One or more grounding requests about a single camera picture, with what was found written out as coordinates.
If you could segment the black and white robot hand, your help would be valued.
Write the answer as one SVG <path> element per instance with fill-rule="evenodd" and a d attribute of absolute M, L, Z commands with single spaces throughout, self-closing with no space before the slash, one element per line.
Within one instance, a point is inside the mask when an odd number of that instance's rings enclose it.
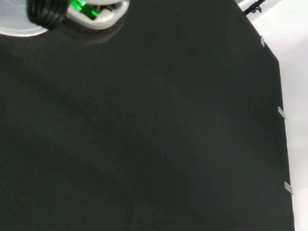
<path fill-rule="evenodd" d="M 128 11 L 129 0 L 28 0 L 30 22 L 53 30 L 69 19 L 87 29 L 101 31 L 112 27 Z"/>

